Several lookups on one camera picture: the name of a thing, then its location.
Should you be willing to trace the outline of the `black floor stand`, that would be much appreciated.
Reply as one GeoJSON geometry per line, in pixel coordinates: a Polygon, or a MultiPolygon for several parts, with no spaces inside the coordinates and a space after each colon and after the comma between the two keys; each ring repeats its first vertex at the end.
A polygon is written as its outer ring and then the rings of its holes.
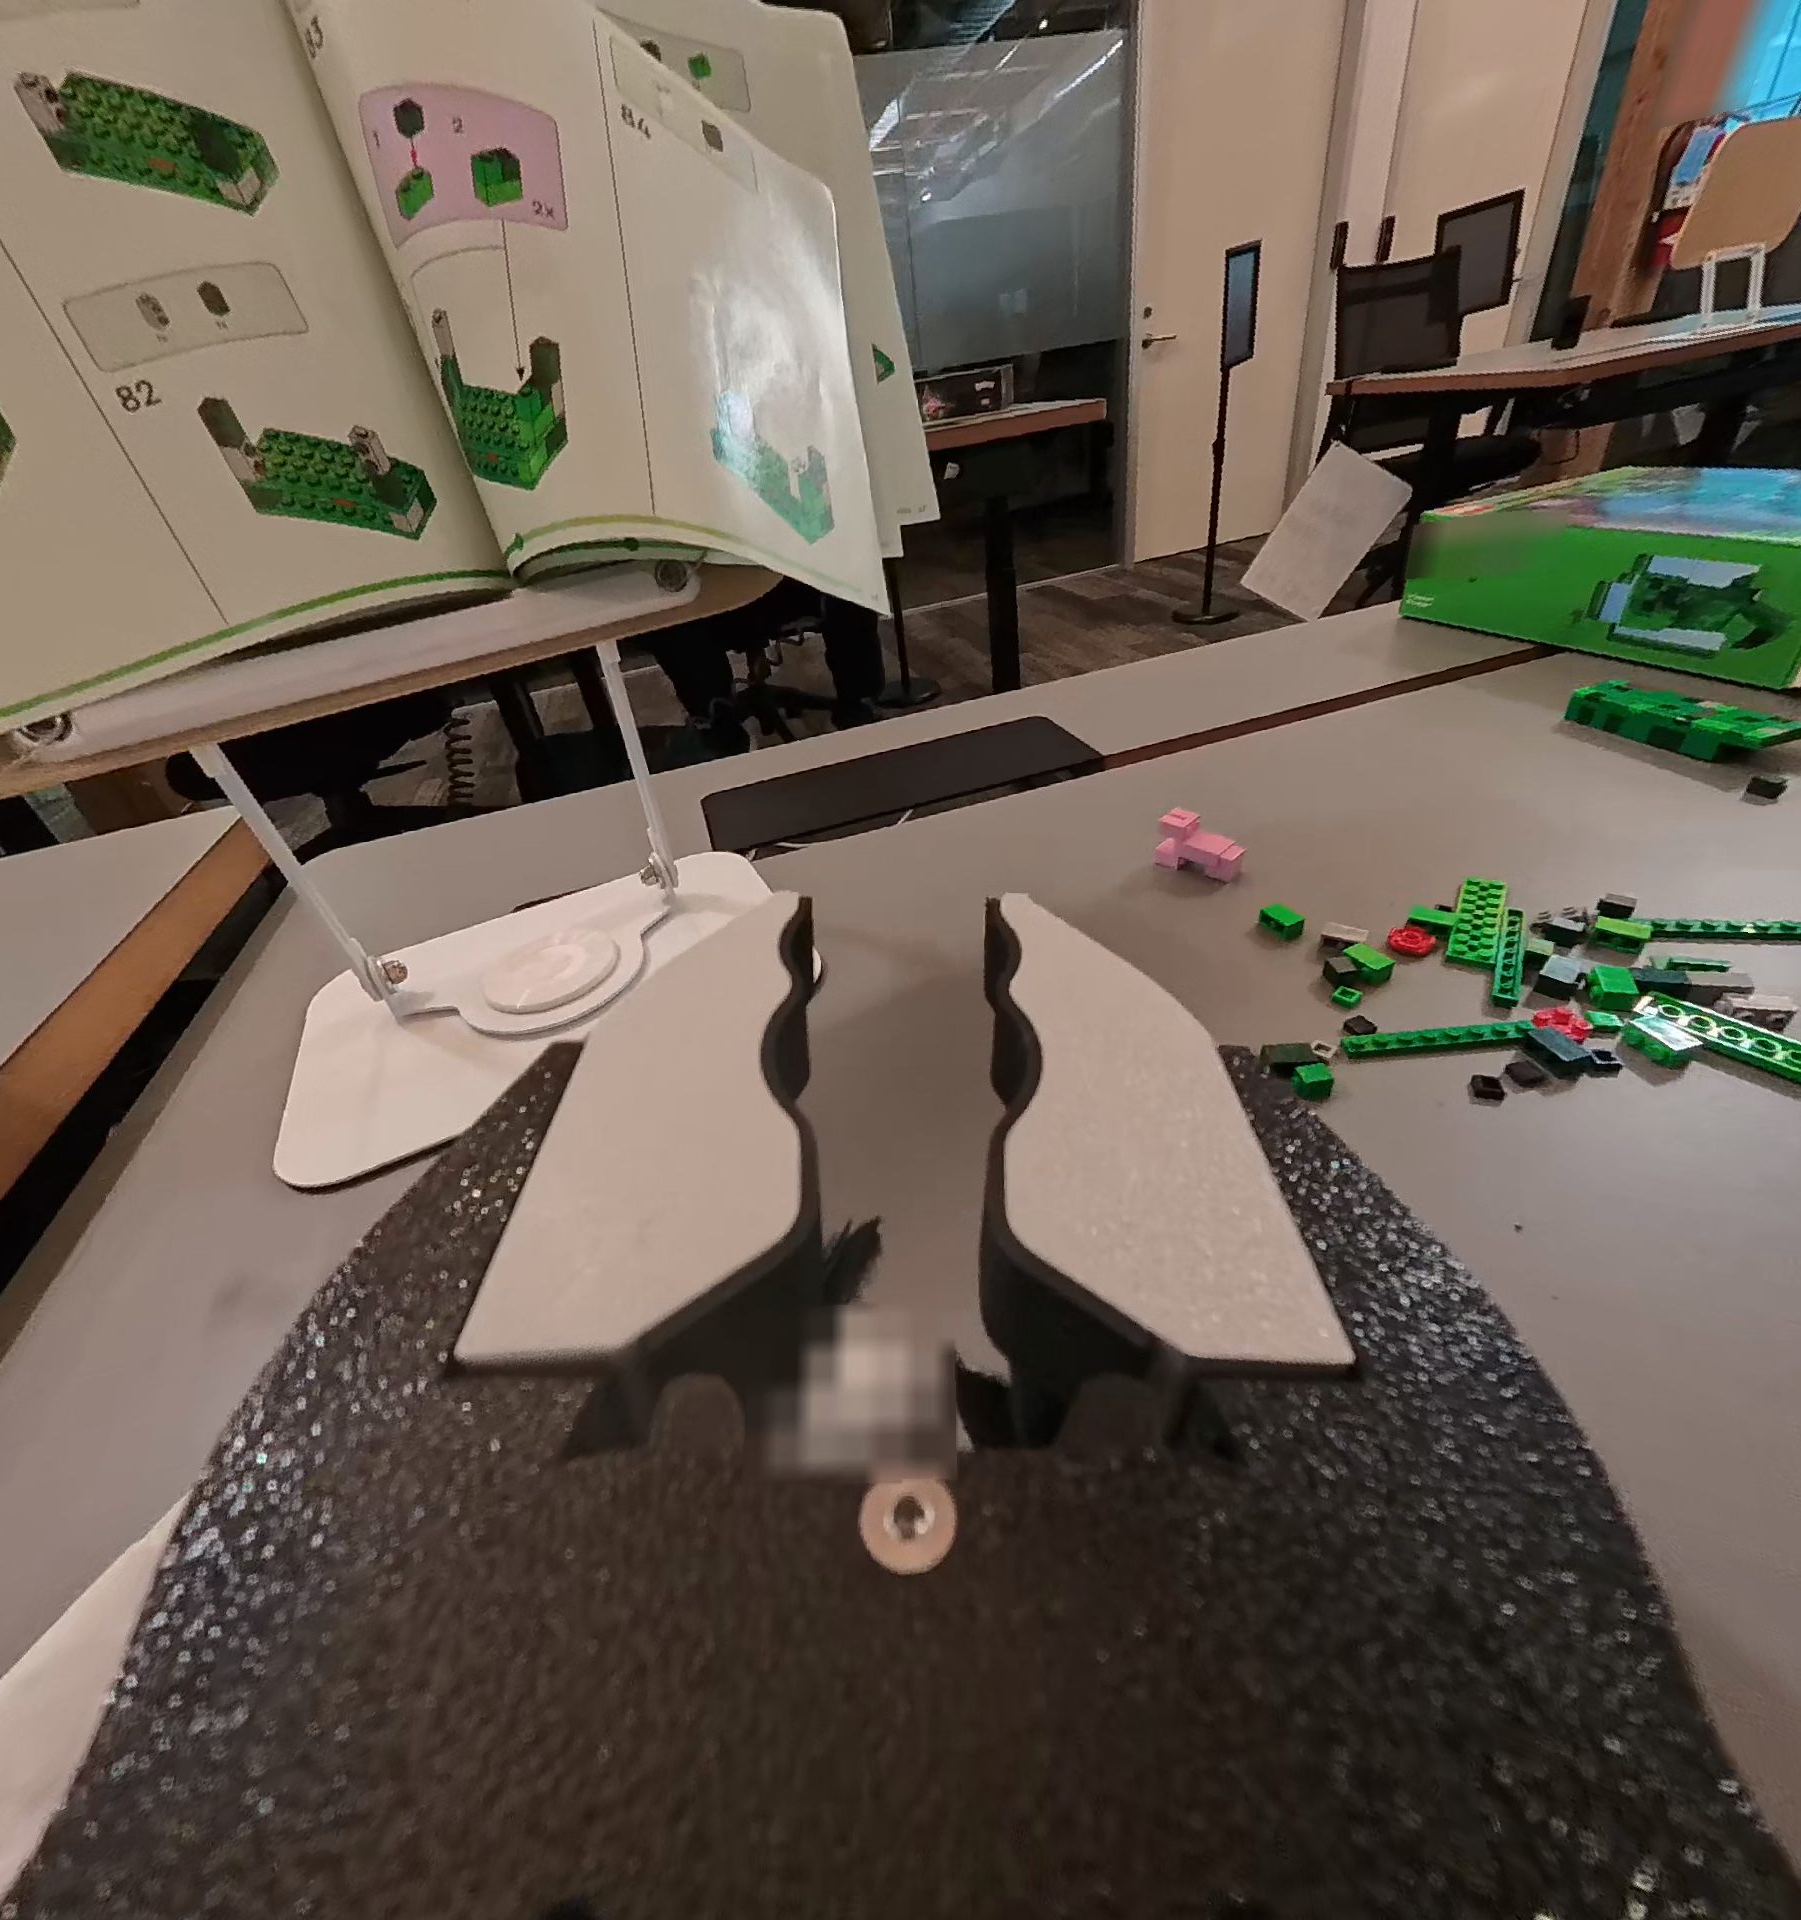
{"type": "Polygon", "coordinates": [[[1228,389],[1233,368],[1253,360],[1258,339],[1258,267],[1267,244],[1228,244],[1219,252],[1219,386],[1217,386],[1217,441],[1207,441],[1207,526],[1205,526],[1205,596],[1169,609],[1176,628],[1217,628],[1233,609],[1217,606],[1217,557],[1219,557],[1219,459],[1228,459],[1228,389]]]}

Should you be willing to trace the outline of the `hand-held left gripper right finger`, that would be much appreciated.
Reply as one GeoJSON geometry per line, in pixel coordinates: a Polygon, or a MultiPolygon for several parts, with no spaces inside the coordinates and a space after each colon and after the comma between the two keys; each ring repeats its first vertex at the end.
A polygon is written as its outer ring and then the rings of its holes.
{"type": "Polygon", "coordinates": [[[1355,1339],[1205,1020],[997,892],[981,1335],[1016,1376],[1349,1376],[1355,1339]]]}

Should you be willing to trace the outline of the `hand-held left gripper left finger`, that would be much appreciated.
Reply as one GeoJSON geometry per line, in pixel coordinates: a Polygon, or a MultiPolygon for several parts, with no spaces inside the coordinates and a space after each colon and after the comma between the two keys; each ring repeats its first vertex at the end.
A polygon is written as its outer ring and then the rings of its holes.
{"type": "Polygon", "coordinates": [[[803,1008],[814,900],[766,892],[592,1027],[457,1319],[463,1372],[655,1358],[820,1259],[803,1008]]]}

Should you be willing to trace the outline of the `black monitor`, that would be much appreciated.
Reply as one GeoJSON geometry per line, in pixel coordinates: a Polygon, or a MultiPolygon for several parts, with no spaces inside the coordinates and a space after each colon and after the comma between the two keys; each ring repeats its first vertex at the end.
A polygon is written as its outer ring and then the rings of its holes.
{"type": "Polygon", "coordinates": [[[1458,318],[1509,301],[1516,226],[1522,226],[1522,186],[1446,207],[1433,219],[1433,252],[1458,255],[1458,271],[1455,271],[1458,318]]]}

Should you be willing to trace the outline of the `white paper bag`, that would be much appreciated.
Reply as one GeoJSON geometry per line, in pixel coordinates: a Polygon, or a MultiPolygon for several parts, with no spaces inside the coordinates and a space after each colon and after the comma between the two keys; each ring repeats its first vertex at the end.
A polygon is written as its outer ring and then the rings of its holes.
{"type": "Polygon", "coordinates": [[[139,1632],[184,1497],[0,1674],[0,1900],[61,1809],[139,1632]]]}

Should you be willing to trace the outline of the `long wooden table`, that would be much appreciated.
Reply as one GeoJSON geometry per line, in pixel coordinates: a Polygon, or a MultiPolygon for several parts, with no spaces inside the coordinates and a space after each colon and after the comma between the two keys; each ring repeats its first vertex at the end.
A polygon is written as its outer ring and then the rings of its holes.
{"type": "Polygon", "coordinates": [[[1731,405],[1801,386],[1801,301],[1757,312],[1678,312],[1644,327],[1595,327],[1581,347],[1492,347],[1433,368],[1326,375],[1319,449],[1355,437],[1357,410],[1411,422],[1501,415],[1509,426],[1606,426],[1686,405],[1731,405]]]}

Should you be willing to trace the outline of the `green toy box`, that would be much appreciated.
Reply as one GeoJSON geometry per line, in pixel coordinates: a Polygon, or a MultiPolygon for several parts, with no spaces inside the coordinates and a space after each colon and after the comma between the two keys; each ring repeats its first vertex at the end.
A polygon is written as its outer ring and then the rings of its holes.
{"type": "Polygon", "coordinates": [[[1429,509],[1403,615],[1801,687],[1801,466],[1613,466],[1429,509]]]}

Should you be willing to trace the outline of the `wood-edged grey desk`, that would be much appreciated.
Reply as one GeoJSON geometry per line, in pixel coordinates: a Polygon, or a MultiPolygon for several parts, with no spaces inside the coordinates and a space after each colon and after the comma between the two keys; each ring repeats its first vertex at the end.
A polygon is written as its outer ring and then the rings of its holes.
{"type": "Polygon", "coordinates": [[[0,857],[0,1204],[260,876],[224,805],[0,857]]]}

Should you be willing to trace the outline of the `white paper sheet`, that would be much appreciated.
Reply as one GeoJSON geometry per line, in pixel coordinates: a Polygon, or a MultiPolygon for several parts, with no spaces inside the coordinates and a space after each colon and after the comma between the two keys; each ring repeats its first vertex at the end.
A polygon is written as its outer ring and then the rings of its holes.
{"type": "Polygon", "coordinates": [[[1403,509],[1411,483],[1396,472],[1326,441],[1277,526],[1247,557],[1241,592],[1293,615],[1319,615],[1403,509]]]}

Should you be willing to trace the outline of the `pink brick pig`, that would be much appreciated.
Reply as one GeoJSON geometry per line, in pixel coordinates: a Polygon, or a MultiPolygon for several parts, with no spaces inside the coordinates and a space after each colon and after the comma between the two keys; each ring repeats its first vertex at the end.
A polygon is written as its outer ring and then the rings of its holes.
{"type": "Polygon", "coordinates": [[[1169,866],[1169,876],[1233,884],[1247,866],[1247,849],[1219,830],[1205,830],[1205,814],[1169,805],[1161,817],[1153,863],[1169,866]]]}

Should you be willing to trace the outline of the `brick instruction booklet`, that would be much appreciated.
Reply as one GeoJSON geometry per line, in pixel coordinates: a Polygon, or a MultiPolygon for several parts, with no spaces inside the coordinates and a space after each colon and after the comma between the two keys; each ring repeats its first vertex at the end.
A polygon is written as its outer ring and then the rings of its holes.
{"type": "Polygon", "coordinates": [[[931,521],[803,9],[0,9],[0,736],[565,573],[931,521]]]}

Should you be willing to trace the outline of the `flat green brick panel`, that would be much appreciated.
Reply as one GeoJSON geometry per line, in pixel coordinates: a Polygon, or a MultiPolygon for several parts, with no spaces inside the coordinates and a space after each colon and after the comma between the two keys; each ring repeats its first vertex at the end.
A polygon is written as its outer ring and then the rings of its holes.
{"type": "Polygon", "coordinates": [[[1606,728],[1606,736],[1696,754],[1696,762],[1743,762],[1743,754],[1801,743],[1801,715],[1686,696],[1686,695],[1628,687],[1628,681],[1577,687],[1559,715],[1581,728],[1606,728]]]}

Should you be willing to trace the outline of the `white door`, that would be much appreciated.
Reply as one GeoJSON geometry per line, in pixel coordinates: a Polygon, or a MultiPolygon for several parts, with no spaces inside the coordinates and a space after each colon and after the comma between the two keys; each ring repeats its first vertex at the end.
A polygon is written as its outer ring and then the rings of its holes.
{"type": "Polygon", "coordinates": [[[1131,9],[1124,557],[1205,547],[1233,244],[1258,244],[1258,318],[1228,375],[1219,543],[1285,509],[1340,40],[1340,0],[1131,9]]]}

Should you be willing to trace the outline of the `wooden and white book stand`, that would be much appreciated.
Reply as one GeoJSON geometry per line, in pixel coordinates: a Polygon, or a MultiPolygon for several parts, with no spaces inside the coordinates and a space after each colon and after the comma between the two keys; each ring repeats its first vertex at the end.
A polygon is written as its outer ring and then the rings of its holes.
{"type": "Polygon", "coordinates": [[[539,1047],[585,1037],[647,974],[766,900],[766,884],[742,857],[677,857],[668,842],[617,652],[617,641],[736,609],[761,592],[766,565],[624,557],[351,637],[245,646],[139,695],[48,695],[0,715],[0,781],[18,795],[24,781],[94,772],[102,762],[145,762],[154,749],[197,749],[208,762],[339,952],[339,974],[306,999],[271,1154],[292,1188],[339,1188],[457,1136],[539,1047]],[[378,952],[339,919],[334,892],[292,857],[224,762],[224,743],[253,728],[457,687],[565,646],[595,646],[602,664],[647,835],[634,876],[378,952]]]}

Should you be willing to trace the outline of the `wooden background table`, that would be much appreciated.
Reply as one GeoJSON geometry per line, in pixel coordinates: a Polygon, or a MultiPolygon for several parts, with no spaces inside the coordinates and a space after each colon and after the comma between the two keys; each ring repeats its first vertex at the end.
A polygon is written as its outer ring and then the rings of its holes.
{"type": "MultiPolygon", "coordinates": [[[[1025,453],[1063,426],[1102,426],[1102,398],[1063,405],[1007,405],[997,415],[925,422],[931,475],[942,483],[962,453],[1016,449],[1025,453]]],[[[1007,453],[981,459],[968,483],[981,497],[981,606],[991,606],[991,695],[1017,695],[1017,573],[1016,573],[1016,506],[1007,506],[1007,453]]]]}

